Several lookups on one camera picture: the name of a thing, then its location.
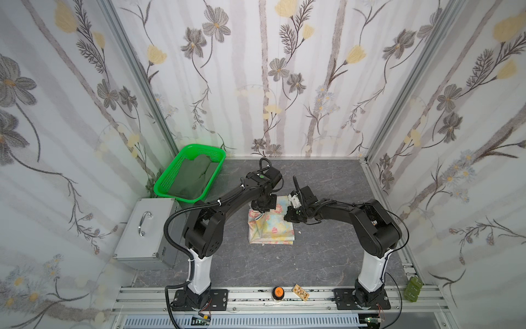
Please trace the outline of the pastel floral skirt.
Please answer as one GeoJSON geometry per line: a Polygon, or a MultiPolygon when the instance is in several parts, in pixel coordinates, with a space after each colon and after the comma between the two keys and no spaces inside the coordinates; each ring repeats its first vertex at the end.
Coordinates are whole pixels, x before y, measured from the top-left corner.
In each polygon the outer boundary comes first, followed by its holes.
{"type": "Polygon", "coordinates": [[[292,245],[295,241],[293,224],[286,222],[289,200],[286,196],[279,196],[276,208],[261,213],[249,210],[249,243],[263,245],[292,245]]]}

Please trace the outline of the dark green skirt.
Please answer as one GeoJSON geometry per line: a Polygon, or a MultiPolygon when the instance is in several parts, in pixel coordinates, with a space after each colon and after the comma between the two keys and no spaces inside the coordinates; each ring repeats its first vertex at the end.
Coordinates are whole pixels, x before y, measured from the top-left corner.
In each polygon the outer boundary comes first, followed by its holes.
{"type": "Polygon", "coordinates": [[[204,192],[218,165],[205,154],[193,160],[185,159],[168,194],[186,200],[197,199],[204,192]]]}

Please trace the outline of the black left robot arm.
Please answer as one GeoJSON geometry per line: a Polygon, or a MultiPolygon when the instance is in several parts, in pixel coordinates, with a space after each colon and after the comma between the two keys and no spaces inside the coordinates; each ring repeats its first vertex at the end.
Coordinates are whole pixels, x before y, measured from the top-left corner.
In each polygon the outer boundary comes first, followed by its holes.
{"type": "Polygon", "coordinates": [[[281,172],[266,167],[248,173],[240,184],[213,202],[197,202],[194,206],[174,212],[164,222],[163,235],[168,244],[189,260],[187,281],[182,285],[185,304],[201,310],[211,299],[210,271],[212,256],[223,242],[226,221],[245,204],[258,212],[274,210],[277,205],[275,188],[282,181],[281,172]],[[169,232],[172,221],[188,213],[180,245],[169,232]]]}

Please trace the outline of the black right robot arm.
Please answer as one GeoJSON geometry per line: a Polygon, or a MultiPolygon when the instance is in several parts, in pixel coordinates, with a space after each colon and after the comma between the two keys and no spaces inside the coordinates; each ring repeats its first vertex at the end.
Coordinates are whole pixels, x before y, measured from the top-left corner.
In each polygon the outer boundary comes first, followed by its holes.
{"type": "Polygon", "coordinates": [[[386,265],[403,237],[390,213],[377,200],[351,204],[332,199],[319,200],[309,186],[288,195],[284,220],[290,223],[335,220],[353,226],[364,250],[360,274],[353,289],[334,291],[339,310],[391,308],[386,289],[386,265]]]}

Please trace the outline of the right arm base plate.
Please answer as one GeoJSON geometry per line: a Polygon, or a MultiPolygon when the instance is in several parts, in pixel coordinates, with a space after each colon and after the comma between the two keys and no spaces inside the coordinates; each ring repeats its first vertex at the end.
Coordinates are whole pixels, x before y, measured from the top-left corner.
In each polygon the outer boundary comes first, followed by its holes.
{"type": "Polygon", "coordinates": [[[363,289],[334,289],[334,301],[339,311],[391,309],[385,289],[378,289],[372,293],[363,289]]]}

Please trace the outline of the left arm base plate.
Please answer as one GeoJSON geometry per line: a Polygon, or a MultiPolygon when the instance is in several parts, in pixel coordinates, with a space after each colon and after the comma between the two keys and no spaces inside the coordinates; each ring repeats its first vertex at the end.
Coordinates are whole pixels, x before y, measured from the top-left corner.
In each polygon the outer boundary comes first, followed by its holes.
{"type": "Polygon", "coordinates": [[[228,295],[227,289],[208,289],[201,295],[183,289],[168,301],[172,311],[226,311],[228,295]]]}

